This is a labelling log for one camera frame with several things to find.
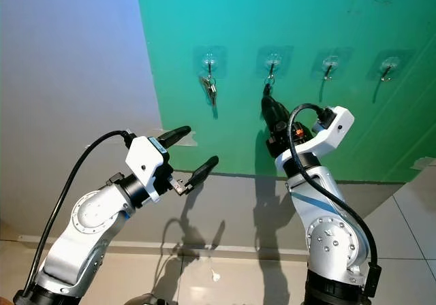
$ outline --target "blue stripe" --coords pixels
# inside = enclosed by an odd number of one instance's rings
[[[322,210],[325,210],[327,212],[338,214],[338,212],[330,204],[321,202],[318,199],[313,199],[313,198],[301,195],[299,193],[292,193],[292,196],[295,198],[298,198],[306,203],[312,204],[318,208],[321,208]]]

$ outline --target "floor tile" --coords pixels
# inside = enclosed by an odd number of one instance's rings
[[[0,242],[0,295],[11,300],[22,289],[35,253],[18,242]],[[105,256],[81,305],[122,305],[144,293],[176,300],[182,261],[159,255],[115,254]],[[156,267],[159,272],[155,282]]]
[[[394,194],[424,257],[436,259],[436,167],[427,167]]]
[[[430,261],[427,261],[427,263],[429,264],[430,269],[433,272],[433,276],[436,279],[436,260],[432,259]]]
[[[103,266],[80,304],[122,305],[150,292],[165,300],[177,300],[181,258],[159,259],[159,255],[106,254]]]
[[[380,258],[424,258],[393,197],[367,216],[365,222],[374,235]]]
[[[304,300],[305,262],[191,257],[183,264],[180,305],[300,305]]]
[[[436,281],[423,259],[380,259],[382,268],[373,305],[431,305]]]

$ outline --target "baseboard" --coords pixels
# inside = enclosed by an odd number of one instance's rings
[[[56,238],[47,239],[46,248],[55,242]],[[23,243],[26,247],[36,248],[40,241],[39,236],[19,235],[17,242]],[[281,261],[307,261],[308,251],[288,248],[261,248],[256,249],[248,246],[225,246],[196,247],[195,245],[180,246],[175,243],[159,242],[129,242],[112,241],[108,247],[109,253],[126,254],[177,254],[194,257],[226,257],[233,259],[268,259]]]

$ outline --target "black cable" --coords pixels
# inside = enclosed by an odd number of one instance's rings
[[[332,194],[330,191],[325,189],[323,186],[316,183],[316,181],[314,181],[314,179],[312,177],[310,177],[310,175],[308,175],[306,169],[304,168],[304,166],[301,163],[300,158],[298,157],[298,154],[297,154],[296,149],[295,149],[295,143],[294,143],[294,140],[292,138],[292,125],[294,124],[294,121],[295,121],[297,114],[304,109],[315,110],[317,112],[318,116],[323,112],[323,110],[319,106],[316,106],[315,104],[310,104],[310,103],[302,104],[300,106],[297,106],[294,110],[292,110],[292,113],[291,113],[291,116],[289,119],[289,127],[288,127],[288,134],[289,134],[289,139],[290,139],[290,149],[291,149],[292,158],[293,158],[298,170],[300,171],[300,174],[309,183],[309,185],[311,185],[314,189],[316,189],[321,194],[326,196],[330,201],[332,201],[336,205],[340,206],[342,209],[344,209],[344,211],[348,212],[349,215],[351,215],[354,218],[354,220],[356,220],[357,224],[359,224],[359,226],[362,228],[365,236],[367,237],[368,243],[369,243],[369,249],[371,251],[370,263],[373,264],[374,266],[376,266],[377,265],[377,247],[375,245],[373,234],[371,233],[371,230],[368,228],[367,224],[363,221],[363,219],[359,216],[359,214],[357,214],[356,211],[354,211],[351,207],[349,207],[342,199],[339,199],[337,196]]]
[[[73,170],[69,174],[67,182],[65,183],[65,186],[62,189],[62,192],[59,196],[59,199],[57,200],[56,206],[53,208],[52,214],[50,215],[50,218],[47,221],[47,224],[44,228],[44,232],[42,233],[40,243],[38,244],[38,247],[36,249],[35,257],[33,258],[33,262],[31,265],[30,272],[29,272],[29,276],[27,277],[25,288],[23,289],[22,297],[27,297],[31,286],[35,281],[37,269],[38,269],[38,266],[40,265],[42,250],[44,249],[48,234],[50,233],[50,230],[52,229],[52,226],[53,226],[53,223],[56,219],[56,216],[58,215],[58,213],[61,209],[61,206],[62,206],[62,203],[65,199],[65,196],[67,195],[68,190],[71,187],[71,183],[73,183],[74,176],[77,174],[77,171],[79,170],[80,166],[82,165],[82,163],[84,162],[86,157],[89,155],[89,153],[91,153],[91,151],[98,144],[100,144],[104,140],[107,140],[108,138],[110,138],[112,136],[116,136],[116,135],[122,136],[124,138],[125,142],[127,142],[127,140],[129,139],[129,133],[127,131],[115,130],[115,131],[111,131],[110,133],[106,133],[102,137],[97,139],[94,143],[89,145],[87,147],[87,149],[83,152],[82,156],[79,158],[79,160],[77,160],[76,164],[74,165]]]

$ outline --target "robotic arm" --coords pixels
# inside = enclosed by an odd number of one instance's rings
[[[294,122],[297,113],[311,108],[318,120],[311,132]],[[381,268],[371,232],[345,204],[332,174],[318,158],[334,150],[353,124],[345,108],[321,109],[304,104],[290,114],[265,88],[262,114],[270,131],[266,141],[278,170],[284,170],[286,187],[306,232],[309,249],[305,304],[370,304]],[[369,251],[367,276],[360,272]]]
[[[110,241],[137,209],[158,202],[168,189],[182,195],[201,184],[218,164],[218,157],[211,157],[185,184],[172,177],[168,163],[166,149],[190,131],[185,126],[158,138],[136,137],[124,131],[129,148],[126,164],[133,174],[124,177],[118,173],[106,186],[77,201],[67,228],[52,245],[35,282],[16,294],[15,304],[78,304],[103,264]]]

